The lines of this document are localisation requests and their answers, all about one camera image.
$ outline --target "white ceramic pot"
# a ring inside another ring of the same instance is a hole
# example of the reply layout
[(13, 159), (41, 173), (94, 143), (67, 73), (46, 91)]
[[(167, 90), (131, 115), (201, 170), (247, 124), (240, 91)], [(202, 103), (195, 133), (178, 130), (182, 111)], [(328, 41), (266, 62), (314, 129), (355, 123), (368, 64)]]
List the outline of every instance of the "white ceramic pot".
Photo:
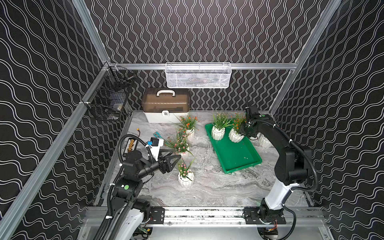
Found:
[(272, 143), (260, 132), (257, 134), (257, 140), (259, 140), (260, 147), (272, 147)]
[(241, 140), (243, 140), (244, 138), (244, 135), (241, 135), (241, 134), (237, 134), (235, 132), (235, 130), (232, 128), (231, 131), (229, 132), (229, 139), (232, 141), (232, 142), (240, 142)]
[(179, 152), (178, 154), (181, 155), (181, 158), (182, 159), (187, 159), (187, 157), (189, 156), (189, 152), (185, 151), (185, 152)]
[(213, 126), (211, 135), (212, 135), (212, 138), (214, 140), (221, 140), (221, 139), (223, 139), (224, 134), (225, 134), (225, 127), (220, 129), (220, 130), (217, 130), (217, 128), (215, 126)]
[(181, 188), (184, 188), (184, 189), (188, 189), (188, 188), (191, 188), (192, 185), (193, 185), (193, 181), (195, 180), (195, 175), (192, 173), (192, 172), (189, 172), (188, 173), (188, 177), (192, 180), (189, 180), (188, 178), (183, 178), (180, 176), (180, 172), (179, 172), (179, 176), (178, 176), (178, 180), (179, 180), (179, 183), (181, 185)]
[(188, 135), (187, 140), (189, 142), (192, 142), (192, 140), (193, 140), (193, 138), (195, 136), (195, 129), (189, 129), (185, 133)]

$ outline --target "black wallpaper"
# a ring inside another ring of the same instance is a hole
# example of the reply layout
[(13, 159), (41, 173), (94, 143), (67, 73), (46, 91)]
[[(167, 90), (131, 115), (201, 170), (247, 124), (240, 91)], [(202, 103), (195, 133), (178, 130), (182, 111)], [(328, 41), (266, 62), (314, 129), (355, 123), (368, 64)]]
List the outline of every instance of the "black wallpaper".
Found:
[(69, 0), (0, 0), (0, 216), (101, 63)]
[(114, 63), (290, 63), (327, 0), (86, 0)]
[[(71, 0), (0, 0), (0, 9), (2, 218), (103, 63)], [(76, 239), (123, 124), (83, 117), (12, 239)]]
[[(225, 89), (190, 89), (192, 110), (240, 110), (245, 98), (260, 110), (268, 110), (277, 96), (288, 70), (233, 70), (229, 87)], [(164, 71), (136, 71), (129, 103), (133, 109), (142, 109), (141, 99), (146, 88), (167, 87)]]
[(337, 240), (384, 238), (383, 45), (384, 1), (342, 1), (275, 114), (314, 150), (313, 202)]

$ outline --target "potted plant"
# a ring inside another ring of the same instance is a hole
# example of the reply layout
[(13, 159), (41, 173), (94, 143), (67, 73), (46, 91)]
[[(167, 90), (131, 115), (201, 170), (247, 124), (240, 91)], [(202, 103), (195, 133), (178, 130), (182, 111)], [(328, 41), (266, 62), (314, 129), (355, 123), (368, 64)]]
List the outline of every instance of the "potted plant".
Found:
[(179, 128), (177, 129), (175, 139), (171, 139), (170, 137), (168, 137), (168, 140), (164, 141), (164, 144), (166, 146), (175, 149), (175, 152), (181, 155), (182, 158), (187, 158), (189, 153), (191, 153), (189, 151), (189, 146), (187, 143), (187, 135), (185, 132), (186, 132), (185, 129)]
[(224, 137), (225, 128), (230, 126), (231, 120), (228, 120), (228, 116), (225, 113), (218, 113), (214, 115), (214, 122), (212, 128), (212, 138), (214, 140), (221, 140)]
[(240, 126), (245, 122), (245, 116), (243, 114), (236, 113), (235, 117), (232, 119), (232, 129), (229, 132), (229, 139), (232, 142), (240, 142), (243, 140), (244, 135), (239, 134)]
[(185, 129), (185, 133), (186, 135), (188, 136), (187, 139), (188, 141), (192, 141), (193, 137), (194, 137), (194, 134), (195, 134), (195, 128), (196, 128), (196, 124), (198, 122), (197, 120), (197, 117), (184, 117), (184, 116), (181, 116), (180, 119), (179, 119), (180, 123), (176, 124), (178, 125), (179, 127)]
[(190, 164), (187, 165), (185, 164), (184, 159), (180, 159), (178, 162), (177, 166), (179, 167), (179, 183), (182, 188), (191, 188), (193, 185), (193, 181), (195, 180), (195, 175), (194, 173), (189, 169), (195, 159), (190, 162)]

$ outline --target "box handle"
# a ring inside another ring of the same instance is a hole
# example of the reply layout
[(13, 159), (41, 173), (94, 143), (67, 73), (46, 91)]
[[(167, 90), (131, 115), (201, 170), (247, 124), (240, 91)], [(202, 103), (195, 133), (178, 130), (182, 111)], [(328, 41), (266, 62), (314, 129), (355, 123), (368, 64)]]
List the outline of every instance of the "box handle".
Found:
[(159, 91), (157, 91), (156, 96), (159, 96), (161, 93), (172, 93), (172, 96), (175, 96), (175, 91), (170, 90), (170, 89), (159, 90)]

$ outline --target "marble table surface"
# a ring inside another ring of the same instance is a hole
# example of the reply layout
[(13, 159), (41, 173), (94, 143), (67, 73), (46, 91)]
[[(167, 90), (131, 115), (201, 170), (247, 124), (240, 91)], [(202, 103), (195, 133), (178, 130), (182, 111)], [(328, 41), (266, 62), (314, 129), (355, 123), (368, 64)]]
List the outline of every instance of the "marble table surface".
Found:
[[(258, 141), (251, 141), (263, 162), (254, 167), (242, 169), (231, 174), (225, 174), (207, 136), (204, 126), (212, 121), (213, 112), (191, 111), (191, 116), (197, 116), (198, 131), (190, 142), (190, 151), (196, 157), (191, 170), (195, 173), (195, 180), (191, 189), (182, 189), (177, 180), (178, 171), (161, 174), (157, 171), (154, 177), (143, 186), (139, 198), (150, 201), (153, 206), (188, 206), (188, 207), (242, 207), (259, 206), (260, 201), (272, 188), (276, 176), (274, 166), (279, 157), (275, 148), (260, 147)], [(143, 112), (135, 111), (128, 133), (137, 135), (140, 129), (140, 138), (149, 141), (154, 132), (162, 137), (173, 137), (176, 134), (174, 124), (150, 124)], [(137, 147), (147, 155), (144, 146)], [(190, 155), (187, 164), (193, 159)], [(114, 169), (111, 182), (119, 171), (118, 164)], [(287, 206), (308, 206), (305, 194), (294, 191), (288, 199)]]

